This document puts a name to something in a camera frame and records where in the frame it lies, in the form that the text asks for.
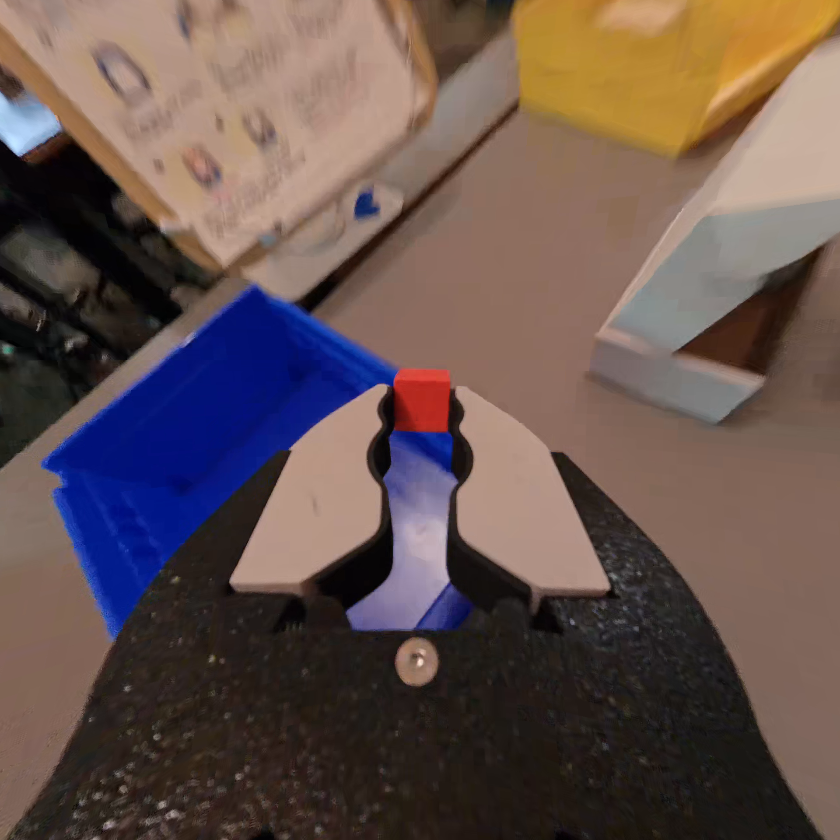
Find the yellow plastic bin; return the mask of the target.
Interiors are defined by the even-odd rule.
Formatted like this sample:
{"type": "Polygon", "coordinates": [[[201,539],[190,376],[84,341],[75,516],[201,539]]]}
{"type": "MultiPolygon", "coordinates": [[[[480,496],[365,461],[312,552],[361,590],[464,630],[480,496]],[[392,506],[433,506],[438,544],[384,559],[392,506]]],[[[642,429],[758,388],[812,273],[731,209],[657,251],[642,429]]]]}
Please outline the yellow plastic bin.
{"type": "Polygon", "coordinates": [[[611,1],[514,3],[520,104],[675,158],[776,89],[838,24],[838,1],[687,1],[655,38],[604,31],[611,1]]]}

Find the printed instruction board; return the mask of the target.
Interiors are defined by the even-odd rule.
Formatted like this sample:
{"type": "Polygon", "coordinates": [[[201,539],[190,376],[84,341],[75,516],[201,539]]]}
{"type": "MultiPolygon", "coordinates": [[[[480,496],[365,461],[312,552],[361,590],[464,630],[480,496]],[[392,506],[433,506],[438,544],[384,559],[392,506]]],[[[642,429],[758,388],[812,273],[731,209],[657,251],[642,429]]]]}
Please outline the printed instruction board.
{"type": "Polygon", "coordinates": [[[2,2],[2,65],[218,270],[369,176],[438,87],[409,2],[2,2]]]}

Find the red wooden cube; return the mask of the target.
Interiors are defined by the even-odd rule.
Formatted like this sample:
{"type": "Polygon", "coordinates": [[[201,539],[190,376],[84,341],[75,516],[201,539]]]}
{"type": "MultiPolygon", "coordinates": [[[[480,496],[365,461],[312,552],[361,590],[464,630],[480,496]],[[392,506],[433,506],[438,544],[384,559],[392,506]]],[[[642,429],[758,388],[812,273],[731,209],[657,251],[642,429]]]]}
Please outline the red wooden cube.
{"type": "Polygon", "coordinates": [[[450,408],[450,373],[442,369],[400,369],[393,381],[394,430],[446,434],[450,408]]]}

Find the blue plastic bin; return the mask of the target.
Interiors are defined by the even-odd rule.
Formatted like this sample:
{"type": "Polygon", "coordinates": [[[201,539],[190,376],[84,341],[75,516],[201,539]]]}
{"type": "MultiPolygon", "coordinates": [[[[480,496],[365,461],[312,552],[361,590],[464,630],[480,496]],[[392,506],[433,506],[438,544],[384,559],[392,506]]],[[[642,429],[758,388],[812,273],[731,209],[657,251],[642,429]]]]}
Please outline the blue plastic bin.
{"type": "MultiPolygon", "coordinates": [[[[186,540],[271,460],[268,498],[311,427],[398,369],[252,287],[58,446],[44,468],[111,638],[186,540]]],[[[446,569],[447,434],[390,435],[393,566],[348,610],[357,629],[456,629],[472,606],[446,569]]],[[[266,501],[246,503],[258,521],[266,501]]],[[[245,526],[245,546],[255,525],[245,526]]],[[[244,548],[222,562],[229,586],[244,548]]]]}

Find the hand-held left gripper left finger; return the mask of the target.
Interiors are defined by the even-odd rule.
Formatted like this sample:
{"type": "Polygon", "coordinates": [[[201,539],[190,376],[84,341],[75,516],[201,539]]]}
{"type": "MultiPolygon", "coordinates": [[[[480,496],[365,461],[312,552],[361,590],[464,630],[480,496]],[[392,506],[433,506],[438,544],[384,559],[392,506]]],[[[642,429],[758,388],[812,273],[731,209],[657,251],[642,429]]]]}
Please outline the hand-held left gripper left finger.
{"type": "Polygon", "coordinates": [[[328,597],[348,610],[385,582],[393,530],[393,393],[377,384],[290,448],[229,578],[237,594],[328,597]]]}

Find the white board stand base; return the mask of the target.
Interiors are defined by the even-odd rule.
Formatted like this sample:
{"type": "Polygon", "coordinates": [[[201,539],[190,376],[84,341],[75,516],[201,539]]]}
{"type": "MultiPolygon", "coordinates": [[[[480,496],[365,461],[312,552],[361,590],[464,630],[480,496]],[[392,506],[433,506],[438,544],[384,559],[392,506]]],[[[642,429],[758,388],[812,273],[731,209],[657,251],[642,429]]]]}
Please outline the white board stand base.
{"type": "Polygon", "coordinates": [[[300,302],[340,269],[402,213],[404,195],[383,182],[361,183],[327,206],[318,216],[280,239],[242,276],[263,291],[289,302],[300,302]],[[356,222],[354,198],[360,188],[373,184],[381,215],[356,222]]]}

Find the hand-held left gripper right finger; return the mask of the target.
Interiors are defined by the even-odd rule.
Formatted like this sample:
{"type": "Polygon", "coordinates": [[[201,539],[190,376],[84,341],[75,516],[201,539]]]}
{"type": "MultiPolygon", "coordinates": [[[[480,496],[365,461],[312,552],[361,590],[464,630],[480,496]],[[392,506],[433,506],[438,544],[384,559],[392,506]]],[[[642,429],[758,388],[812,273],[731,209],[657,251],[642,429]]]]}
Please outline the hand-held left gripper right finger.
{"type": "Polygon", "coordinates": [[[448,578],[491,613],[519,602],[607,596],[611,582],[548,446],[519,420],[463,385],[450,399],[448,578]]]}

